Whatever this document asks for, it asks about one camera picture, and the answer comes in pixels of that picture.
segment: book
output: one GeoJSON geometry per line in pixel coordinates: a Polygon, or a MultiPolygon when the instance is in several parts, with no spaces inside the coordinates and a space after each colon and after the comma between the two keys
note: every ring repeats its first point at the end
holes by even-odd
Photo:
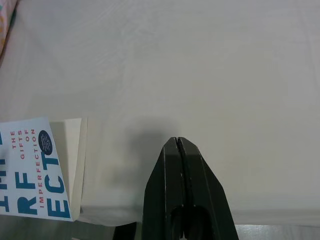
{"type": "Polygon", "coordinates": [[[87,124],[45,117],[0,123],[0,214],[79,217],[87,124]]]}

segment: floor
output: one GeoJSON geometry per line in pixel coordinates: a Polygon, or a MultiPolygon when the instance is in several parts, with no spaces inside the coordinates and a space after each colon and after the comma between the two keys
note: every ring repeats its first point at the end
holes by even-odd
{"type": "MultiPolygon", "coordinates": [[[[0,216],[1,240],[112,240],[114,227],[0,216]]],[[[237,225],[239,240],[318,240],[320,227],[293,225],[237,225]]],[[[135,240],[139,240],[141,226],[135,240]]]]}

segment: white sheet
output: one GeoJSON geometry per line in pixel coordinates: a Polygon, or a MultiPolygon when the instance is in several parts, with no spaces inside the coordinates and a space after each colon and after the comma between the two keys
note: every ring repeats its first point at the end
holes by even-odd
{"type": "Polygon", "coordinates": [[[316,0],[23,0],[0,121],[94,116],[82,220],[141,220],[160,149],[184,136],[237,224],[320,223],[316,0]]]}

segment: white fabric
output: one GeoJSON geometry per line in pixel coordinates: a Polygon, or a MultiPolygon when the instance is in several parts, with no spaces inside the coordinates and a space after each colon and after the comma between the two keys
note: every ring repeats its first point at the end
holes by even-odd
{"type": "Polygon", "coordinates": [[[141,220],[171,136],[195,143],[237,224],[320,223],[317,0],[23,0],[0,121],[88,122],[82,220],[141,220]]]}

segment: navy circle sticker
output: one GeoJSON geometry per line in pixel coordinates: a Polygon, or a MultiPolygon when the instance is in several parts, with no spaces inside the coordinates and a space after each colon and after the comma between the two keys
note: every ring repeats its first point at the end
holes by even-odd
{"type": "Polygon", "coordinates": [[[39,142],[39,147],[40,147],[41,151],[45,155],[52,154],[52,151],[53,151],[52,141],[50,139],[49,134],[45,130],[42,130],[39,133],[38,142],[39,142]]]}

